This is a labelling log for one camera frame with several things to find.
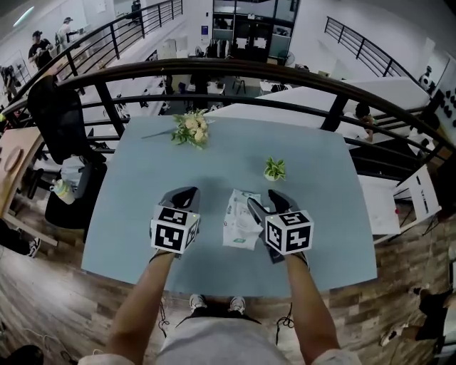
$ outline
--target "person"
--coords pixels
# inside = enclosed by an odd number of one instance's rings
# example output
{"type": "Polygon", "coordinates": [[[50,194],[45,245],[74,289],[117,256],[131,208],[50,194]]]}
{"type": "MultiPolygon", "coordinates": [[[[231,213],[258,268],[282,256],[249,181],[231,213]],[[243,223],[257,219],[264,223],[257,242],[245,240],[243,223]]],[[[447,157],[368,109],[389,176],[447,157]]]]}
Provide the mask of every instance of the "person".
{"type": "MultiPolygon", "coordinates": [[[[143,363],[174,256],[157,251],[115,315],[105,353],[87,356],[80,365],[143,363]]],[[[306,364],[361,365],[355,354],[341,350],[305,257],[292,254],[285,260],[294,328],[306,364]]],[[[244,313],[244,298],[233,298],[227,311],[216,313],[204,297],[193,294],[190,308],[192,314],[168,334],[155,364],[289,364],[262,325],[244,313]]]]}
{"type": "Polygon", "coordinates": [[[0,246],[20,255],[35,257],[41,246],[41,240],[35,238],[27,242],[21,239],[20,231],[12,230],[3,220],[0,220],[0,246]]]}
{"type": "Polygon", "coordinates": [[[74,34],[79,34],[78,31],[71,31],[70,22],[72,22],[72,21],[73,21],[73,19],[71,17],[67,16],[63,20],[63,24],[57,32],[58,40],[62,47],[62,49],[61,49],[62,51],[66,50],[68,48],[68,45],[70,43],[69,37],[74,34]]]}
{"type": "Polygon", "coordinates": [[[28,51],[28,62],[35,62],[38,70],[41,70],[46,64],[52,61],[49,50],[53,48],[53,45],[47,40],[41,40],[41,34],[43,32],[36,31],[32,35],[33,45],[28,51]]]}
{"type": "Polygon", "coordinates": [[[1,74],[1,77],[3,78],[8,101],[11,101],[11,100],[13,100],[13,96],[17,95],[16,85],[15,85],[16,77],[14,75],[14,72],[11,70],[11,67],[0,66],[0,74],[1,74]]]}
{"type": "MultiPolygon", "coordinates": [[[[344,116],[359,119],[360,121],[368,124],[376,123],[376,120],[371,116],[369,106],[363,103],[359,103],[356,106],[355,115],[353,115],[353,113],[345,113],[344,116]]],[[[339,127],[336,129],[336,132],[340,133],[345,138],[367,140],[371,143],[373,141],[373,131],[371,129],[365,129],[359,125],[341,122],[339,127]]]]}
{"type": "Polygon", "coordinates": [[[394,326],[382,337],[381,346],[386,346],[398,337],[422,341],[438,339],[456,331],[456,293],[452,289],[441,294],[431,294],[428,289],[414,287],[408,292],[419,296],[420,311],[427,316],[425,323],[421,327],[408,324],[394,326]]]}

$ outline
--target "white sneaker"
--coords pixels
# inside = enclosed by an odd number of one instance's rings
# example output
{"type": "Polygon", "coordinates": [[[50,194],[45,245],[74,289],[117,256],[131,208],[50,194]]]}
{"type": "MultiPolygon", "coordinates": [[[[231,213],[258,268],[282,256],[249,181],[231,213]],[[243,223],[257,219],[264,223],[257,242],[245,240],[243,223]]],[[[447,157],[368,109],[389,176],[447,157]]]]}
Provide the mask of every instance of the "white sneaker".
{"type": "Polygon", "coordinates": [[[27,254],[27,256],[33,258],[41,246],[41,240],[39,238],[35,238],[33,241],[30,241],[28,245],[30,247],[30,252],[27,254]]]}
{"type": "Polygon", "coordinates": [[[201,295],[192,294],[190,296],[190,308],[193,313],[196,308],[207,308],[207,304],[201,295]]]}
{"type": "Polygon", "coordinates": [[[407,328],[408,324],[405,323],[401,326],[396,326],[390,329],[385,335],[383,335],[382,339],[380,340],[380,346],[386,346],[390,343],[390,341],[396,337],[399,337],[402,334],[404,328],[407,328]]]}
{"type": "Polygon", "coordinates": [[[234,297],[229,303],[228,312],[238,311],[240,314],[244,314],[245,311],[245,299],[243,297],[234,297]]]}

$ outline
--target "white table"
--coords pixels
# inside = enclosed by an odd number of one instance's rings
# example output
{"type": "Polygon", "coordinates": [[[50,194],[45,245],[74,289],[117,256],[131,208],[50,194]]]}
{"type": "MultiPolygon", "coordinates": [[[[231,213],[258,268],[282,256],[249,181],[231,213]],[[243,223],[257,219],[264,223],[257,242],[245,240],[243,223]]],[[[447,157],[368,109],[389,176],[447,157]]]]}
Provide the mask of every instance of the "white table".
{"type": "MultiPolygon", "coordinates": [[[[265,93],[271,93],[272,86],[274,85],[280,85],[280,83],[271,83],[269,81],[260,81],[259,82],[259,87],[260,87],[260,94],[264,95],[265,93]]],[[[292,89],[291,85],[286,84],[285,85],[287,90],[292,89]]]]}

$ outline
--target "black chair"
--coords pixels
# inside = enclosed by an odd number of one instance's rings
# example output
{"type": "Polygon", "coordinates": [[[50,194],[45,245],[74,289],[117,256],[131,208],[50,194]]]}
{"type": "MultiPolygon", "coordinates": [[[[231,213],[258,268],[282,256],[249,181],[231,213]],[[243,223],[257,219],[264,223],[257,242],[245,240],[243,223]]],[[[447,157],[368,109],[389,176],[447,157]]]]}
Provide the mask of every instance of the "black chair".
{"type": "Polygon", "coordinates": [[[59,88],[53,76],[46,76],[31,88],[28,110],[57,164],[72,155],[79,156],[84,164],[75,202],[67,205],[51,194],[45,217],[58,227],[84,229],[85,238],[107,168],[105,157],[90,147],[86,137],[79,95],[59,88]]]}

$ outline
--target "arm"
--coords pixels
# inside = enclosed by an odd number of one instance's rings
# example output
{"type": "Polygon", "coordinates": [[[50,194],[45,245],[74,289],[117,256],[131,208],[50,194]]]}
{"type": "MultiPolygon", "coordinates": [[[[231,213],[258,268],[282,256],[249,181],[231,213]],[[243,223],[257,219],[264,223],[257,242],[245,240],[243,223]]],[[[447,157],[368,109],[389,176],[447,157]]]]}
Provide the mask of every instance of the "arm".
{"type": "Polygon", "coordinates": [[[115,315],[106,353],[124,356],[137,365],[143,363],[174,256],[171,252],[157,256],[147,266],[115,315]]]}
{"type": "Polygon", "coordinates": [[[330,349],[340,349],[336,327],[301,259],[285,256],[291,285],[294,329],[306,364],[330,349]]]}

